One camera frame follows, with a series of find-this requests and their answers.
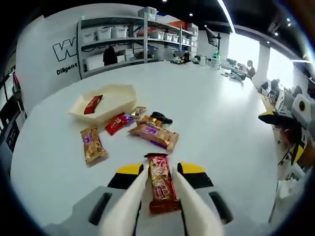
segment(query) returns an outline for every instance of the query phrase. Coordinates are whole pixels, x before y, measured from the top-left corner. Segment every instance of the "candy bar wrapper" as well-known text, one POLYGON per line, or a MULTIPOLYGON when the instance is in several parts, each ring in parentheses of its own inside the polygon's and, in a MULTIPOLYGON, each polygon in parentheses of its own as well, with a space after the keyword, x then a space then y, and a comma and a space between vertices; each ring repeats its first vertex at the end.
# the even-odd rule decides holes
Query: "candy bar wrapper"
POLYGON ((153 200, 149 208, 151 214, 163 214, 180 209, 176 199, 168 157, 164 153, 148 153, 153 200))
POLYGON ((150 116, 147 116, 147 115, 145 115, 145 116, 142 118, 142 120, 137 121, 137 124, 138 124, 138 125, 144 124, 144 123, 152 124, 152 125, 155 125, 155 126, 157 126, 157 127, 162 127, 162 126, 163 126, 162 121, 158 120, 157 118, 153 118, 153 117, 150 117, 150 116))
POLYGON ((130 135, 138 135, 168 151, 172 151, 178 140, 178 133, 167 129, 143 123, 128 131, 130 135))
POLYGON ((146 107, 135 107, 130 115, 135 119, 141 119, 141 116, 145 113, 146 109, 146 107))
POLYGON ((84 143, 84 154, 87 164, 91 164, 100 157, 107 156, 107 152, 103 148, 98 137, 97 127, 82 130, 81 136, 84 143))
POLYGON ((101 101, 102 97, 103 97, 103 95, 99 95, 99 96, 95 96, 94 98, 92 98, 92 100, 86 106, 86 108, 84 110, 84 114, 88 115, 88 114, 94 113, 95 108, 97 107, 97 105, 101 101))
POLYGON ((123 128, 125 125, 131 124, 135 121, 135 118, 127 114, 120 114, 116 116, 109 124, 105 127, 110 135, 114 135, 118 130, 123 128))

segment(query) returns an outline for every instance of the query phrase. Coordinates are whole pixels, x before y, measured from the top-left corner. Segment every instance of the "white tray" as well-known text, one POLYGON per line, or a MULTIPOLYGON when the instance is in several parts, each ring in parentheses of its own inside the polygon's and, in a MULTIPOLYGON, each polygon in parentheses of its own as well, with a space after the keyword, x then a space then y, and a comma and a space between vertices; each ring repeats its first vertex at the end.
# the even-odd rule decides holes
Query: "white tray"
POLYGON ((92 124, 101 124, 120 113, 130 114, 137 100, 132 85, 106 85, 81 95, 69 111, 79 120, 92 124), (84 114, 85 107, 94 96, 103 95, 93 114, 84 114))

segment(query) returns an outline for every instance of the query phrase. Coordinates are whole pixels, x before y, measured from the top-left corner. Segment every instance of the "desk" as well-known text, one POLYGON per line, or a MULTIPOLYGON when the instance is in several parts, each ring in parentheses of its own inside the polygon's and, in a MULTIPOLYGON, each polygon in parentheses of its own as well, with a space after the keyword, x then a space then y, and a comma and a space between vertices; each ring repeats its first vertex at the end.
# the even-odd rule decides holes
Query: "desk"
POLYGON ((127 135, 100 133, 109 158, 91 168, 84 161, 80 131, 85 125, 68 113, 83 93, 105 84, 133 84, 138 105, 174 120, 180 134, 170 164, 205 168, 229 204, 257 222, 267 222, 276 195, 277 159, 272 127, 258 115, 264 105, 250 80, 235 81, 188 63, 154 62, 89 77, 49 96, 34 107, 13 153, 11 181, 27 212, 40 225, 60 223, 72 207, 115 171, 165 150, 127 135))

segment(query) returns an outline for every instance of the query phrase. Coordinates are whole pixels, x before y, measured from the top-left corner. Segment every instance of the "ceiling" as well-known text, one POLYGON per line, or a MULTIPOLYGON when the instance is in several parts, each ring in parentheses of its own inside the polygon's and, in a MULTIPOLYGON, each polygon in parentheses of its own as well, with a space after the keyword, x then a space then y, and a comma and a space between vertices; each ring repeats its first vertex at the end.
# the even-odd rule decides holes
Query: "ceiling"
MULTIPOLYGON (((256 30, 264 35, 276 39, 281 44, 289 48, 299 58, 303 57, 303 49, 299 46, 298 35, 300 31, 295 24, 292 16, 289 16, 283 7, 274 3, 273 0, 223 0, 227 10, 232 18, 234 25, 240 25, 252 30, 256 30), (292 25, 287 26, 287 17, 292 18, 292 25), (274 30, 279 32, 278 36, 274 35, 274 30)), ((217 0, 168 0, 164 3, 162 0, 116 0, 116 1, 75 1, 56 4, 55 1, 45 1, 40 6, 40 14, 45 17, 57 13, 59 11, 75 7, 78 5, 115 2, 124 4, 133 4, 139 6, 151 6, 157 8, 166 14, 172 15, 186 22, 192 22, 199 26, 202 30, 205 24, 213 31, 231 32, 230 27, 211 25, 209 22, 224 22, 227 23, 217 0)), ((237 33, 249 34, 256 38, 266 46, 271 46, 285 54, 287 57, 292 57, 283 48, 278 45, 266 44, 266 39, 255 34, 237 30, 237 33)), ((300 70, 308 75, 308 71, 304 64, 299 64, 300 70)))

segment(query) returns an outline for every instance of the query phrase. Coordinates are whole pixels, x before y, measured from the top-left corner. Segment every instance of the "person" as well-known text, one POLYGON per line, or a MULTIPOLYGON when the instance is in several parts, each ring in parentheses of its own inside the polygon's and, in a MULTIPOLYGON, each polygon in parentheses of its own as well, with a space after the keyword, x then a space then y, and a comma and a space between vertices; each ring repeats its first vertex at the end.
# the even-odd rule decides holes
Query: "person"
POLYGON ((246 67, 246 71, 247 71, 247 75, 252 78, 254 76, 255 72, 255 68, 252 65, 252 60, 248 60, 247 61, 247 67, 246 67))
POLYGON ((271 81, 271 89, 276 92, 275 102, 277 102, 279 94, 280 94, 279 82, 280 82, 280 79, 271 81))

